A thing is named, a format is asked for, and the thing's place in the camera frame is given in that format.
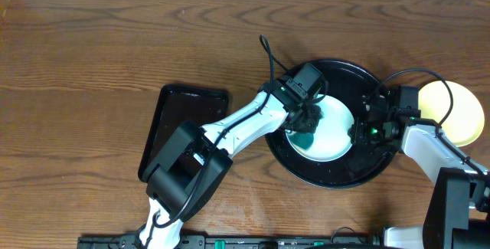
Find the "green yellow sponge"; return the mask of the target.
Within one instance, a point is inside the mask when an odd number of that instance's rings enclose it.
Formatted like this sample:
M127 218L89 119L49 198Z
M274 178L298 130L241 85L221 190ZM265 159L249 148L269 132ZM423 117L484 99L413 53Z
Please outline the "green yellow sponge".
M289 138L290 142L301 150L309 150L314 143L313 133L294 133Z

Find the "light blue plate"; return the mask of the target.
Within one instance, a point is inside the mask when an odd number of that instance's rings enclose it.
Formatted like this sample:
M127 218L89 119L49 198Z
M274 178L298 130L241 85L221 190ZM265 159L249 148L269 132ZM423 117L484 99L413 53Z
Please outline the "light blue plate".
M316 162L330 162L342 157L352 147L348 131L354 123L351 111L338 99L326 96L318 103L322 118L314 134L314 143L309 150L294 146L289 138L295 132L287 133L286 138L292 148L302 157Z

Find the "yellow plate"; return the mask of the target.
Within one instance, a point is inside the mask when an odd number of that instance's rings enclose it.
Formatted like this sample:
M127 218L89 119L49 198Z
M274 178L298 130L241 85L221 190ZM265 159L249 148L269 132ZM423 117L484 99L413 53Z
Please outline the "yellow plate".
M456 146L467 146L482 134L485 114L477 97L466 87L447 81L452 91L453 106L442 128L449 140ZM418 106L421 117L439 122L447 113L450 98L446 86L433 81L419 91Z

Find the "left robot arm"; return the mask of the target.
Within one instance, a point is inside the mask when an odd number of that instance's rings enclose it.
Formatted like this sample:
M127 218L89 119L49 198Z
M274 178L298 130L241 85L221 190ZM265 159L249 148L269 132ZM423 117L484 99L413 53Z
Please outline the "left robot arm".
M326 95L327 82L296 80L266 83L248 105L214 123L183 122L160 148L149 138L139 168L150 198L149 220L140 231L144 248L174 248L185 221L198 213L216 191L232 158L254 140L288 125L312 133L318 118L305 112Z

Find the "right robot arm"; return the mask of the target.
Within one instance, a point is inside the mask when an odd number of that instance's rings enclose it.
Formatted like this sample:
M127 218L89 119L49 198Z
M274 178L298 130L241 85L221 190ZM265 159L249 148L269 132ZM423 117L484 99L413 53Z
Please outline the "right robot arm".
M370 109L355 119L348 135L355 145L387 146L411 158L434 184L423 226L406 239L390 228L387 241L421 244L424 248L487 248L489 220L469 217L470 208L489 213L489 171L472 161L446 137L440 125L423 119L420 110Z

